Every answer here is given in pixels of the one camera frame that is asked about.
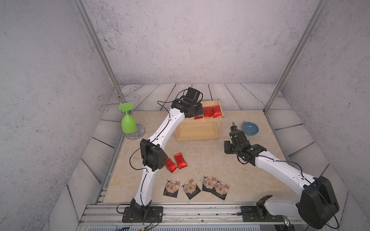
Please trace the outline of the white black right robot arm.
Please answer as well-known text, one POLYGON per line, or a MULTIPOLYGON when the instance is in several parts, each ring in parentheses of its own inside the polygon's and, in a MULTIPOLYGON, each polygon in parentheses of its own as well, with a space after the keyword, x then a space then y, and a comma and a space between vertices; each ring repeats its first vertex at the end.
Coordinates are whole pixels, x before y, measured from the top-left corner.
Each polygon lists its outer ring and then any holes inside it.
POLYGON ((332 218, 336 218, 340 207, 327 178, 303 173, 302 168, 291 166, 291 161, 278 159, 259 144, 251 145, 245 133, 235 125, 231 126, 229 137, 230 140, 224 142, 226 154, 235 154, 240 163, 267 171, 298 196, 297 199, 286 199, 266 195, 256 203, 255 213, 248 214, 250 218, 262 222, 283 217, 300 218, 315 229, 323 228, 332 218))

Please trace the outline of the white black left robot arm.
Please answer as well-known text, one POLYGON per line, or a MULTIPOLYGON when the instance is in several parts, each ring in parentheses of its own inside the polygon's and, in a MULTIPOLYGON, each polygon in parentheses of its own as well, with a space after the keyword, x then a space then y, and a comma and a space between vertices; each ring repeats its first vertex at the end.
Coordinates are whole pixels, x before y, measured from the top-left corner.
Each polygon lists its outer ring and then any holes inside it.
POLYGON ((155 179, 168 160, 164 152, 168 140, 182 121, 203 113, 203 93, 191 87, 184 91, 185 95, 171 101, 171 108, 167 110, 166 118, 155 133, 147 140, 140 141, 138 150, 141 153, 143 174, 135 197, 130 206, 125 208, 139 222, 144 222, 149 217, 155 179))

